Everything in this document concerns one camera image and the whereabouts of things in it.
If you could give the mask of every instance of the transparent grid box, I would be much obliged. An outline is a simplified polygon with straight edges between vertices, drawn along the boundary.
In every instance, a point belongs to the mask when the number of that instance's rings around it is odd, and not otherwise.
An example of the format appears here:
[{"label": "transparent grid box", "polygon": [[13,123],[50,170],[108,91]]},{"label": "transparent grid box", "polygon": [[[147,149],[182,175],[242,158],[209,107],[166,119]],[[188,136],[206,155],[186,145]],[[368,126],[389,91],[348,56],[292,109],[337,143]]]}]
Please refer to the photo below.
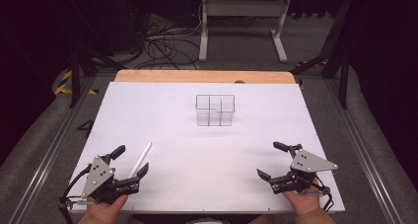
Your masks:
[{"label": "transparent grid box", "polygon": [[234,95],[197,95],[197,126],[232,126],[235,113]]}]

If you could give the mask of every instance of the gray carpet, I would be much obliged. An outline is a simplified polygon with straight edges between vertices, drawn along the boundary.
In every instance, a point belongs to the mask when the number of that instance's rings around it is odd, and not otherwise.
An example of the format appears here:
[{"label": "gray carpet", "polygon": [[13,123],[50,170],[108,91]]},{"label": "gray carpet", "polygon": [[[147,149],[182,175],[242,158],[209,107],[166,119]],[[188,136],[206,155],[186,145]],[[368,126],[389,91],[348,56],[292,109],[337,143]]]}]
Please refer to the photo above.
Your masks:
[{"label": "gray carpet", "polygon": [[[324,38],[332,24],[332,19],[288,18],[282,33],[282,41],[289,62],[280,63],[274,44],[269,36],[275,20],[257,20],[248,28],[226,22],[216,21],[210,26],[208,57],[206,62],[196,62],[198,69],[213,70],[263,70],[288,71],[299,61],[307,61],[317,56]],[[199,35],[186,37],[199,43]],[[196,57],[198,50],[187,43],[180,43],[190,56]],[[148,60],[145,54],[128,67],[134,67]],[[163,63],[153,68],[173,69]],[[181,68],[192,69],[192,65]],[[339,165],[335,179],[342,195],[346,211],[332,215],[337,223],[387,223],[382,207],[370,185],[370,177],[364,172],[354,148],[352,136],[341,115],[339,105],[334,102],[328,83],[337,83],[338,79],[324,81],[318,76],[320,66],[310,69],[303,75],[305,89],[302,91],[311,113],[317,135],[325,154],[330,161]],[[77,127],[89,119],[95,119],[108,82],[112,81],[115,71],[101,68],[91,89],[99,89],[98,95],[88,95],[74,114],[68,132],[62,136],[62,143],[53,166],[45,174],[41,189],[35,195],[35,202],[29,206],[27,216],[21,223],[65,223],[57,209],[57,197],[62,194],[72,174],[78,157],[86,142],[86,131]],[[25,191],[31,184],[37,168],[56,135],[65,116],[70,112],[70,95],[58,95],[53,104],[39,117],[34,125],[17,144],[8,160],[0,169],[0,222],[7,223],[19,205]],[[418,223],[418,194],[407,179],[405,173],[394,158],[386,140],[367,104],[362,97],[356,75],[350,73],[348,88],[349,114],[353,118],[373,163],[379,171],[387,193],[391,197],[404,223]],[[73,215],[77,222],[81,215]],[[125,223],[129,215],[121,214],[117,223]],[[277,215],[276,223],[293,223],[293,215]]]}]

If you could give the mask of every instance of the white table surface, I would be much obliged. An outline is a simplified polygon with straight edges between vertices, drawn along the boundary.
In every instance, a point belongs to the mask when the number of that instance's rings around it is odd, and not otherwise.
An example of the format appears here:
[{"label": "white table surface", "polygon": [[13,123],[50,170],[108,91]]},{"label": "white table surface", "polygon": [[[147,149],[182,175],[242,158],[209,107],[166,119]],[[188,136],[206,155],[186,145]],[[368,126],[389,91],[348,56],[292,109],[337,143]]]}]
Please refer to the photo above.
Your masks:
[{"label": "white table surface", "polygon": [[[234,95],[232,126],[197,126],[196,95]],[[274,141],[301,143],[325,158],[297,84],[125,83],[109,84],[93,130],[74,171],[77,176],[96,155],[126,146],[110,162],[115,178],[126,179],[147,143],[153,146],[139,192],[122,210],[133,213],[280,213],[293,211],[274,194],[256,169],[285,176],[292,157]],[[318,176],[331,188],[331,211],[344,205],[331,172]],[[86,178],[69,195],[80,195]],[[321,198],[321,205],[327,196]],[[73,211],[85,210],[75,205]]]}]

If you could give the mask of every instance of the human hand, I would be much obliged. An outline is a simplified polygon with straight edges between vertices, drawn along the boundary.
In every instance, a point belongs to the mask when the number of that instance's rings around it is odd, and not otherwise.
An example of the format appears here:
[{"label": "human hand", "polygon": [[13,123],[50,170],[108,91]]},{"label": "human hand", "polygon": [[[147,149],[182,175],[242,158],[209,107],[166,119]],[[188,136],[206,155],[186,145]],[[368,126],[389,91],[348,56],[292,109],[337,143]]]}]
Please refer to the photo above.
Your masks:
[{"label": "human hand", "polygon": [[318,189],[316,187],[309,187],[299,193],[286,191],[283,192],[283,195],[289,200],[290,204],[292,204],[296,214],[301,216],[320,208],[319,196],[309,195],[310,192],[318,192]]},{"label": "human hand", "polygon": [[[105,202],[89,205],[87,212],[106,224],[112,224],[127,199],[128,195],[122,195],[112,205]],[[87,197],[87,200],[95,201],[92,197]]]}]

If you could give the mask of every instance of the white metal stand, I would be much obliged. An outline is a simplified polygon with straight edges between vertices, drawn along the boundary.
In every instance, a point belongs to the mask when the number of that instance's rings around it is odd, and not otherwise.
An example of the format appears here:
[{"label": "white metal stand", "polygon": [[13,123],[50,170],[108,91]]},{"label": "white metal stand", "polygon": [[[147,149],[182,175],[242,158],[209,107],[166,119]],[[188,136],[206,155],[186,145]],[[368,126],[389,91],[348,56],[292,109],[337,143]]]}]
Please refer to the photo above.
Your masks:
[{"label": "white metal stand", "polygon": [[202,0],[202,35],[200,39],[199,60],[205,61],[208,48],[208,16],[254,16],[279,17],[276,30],[271,35],[276,45],[280,62],[287,62],[280,34],[289,9],[290,0],[251,1],[251,0]]}]

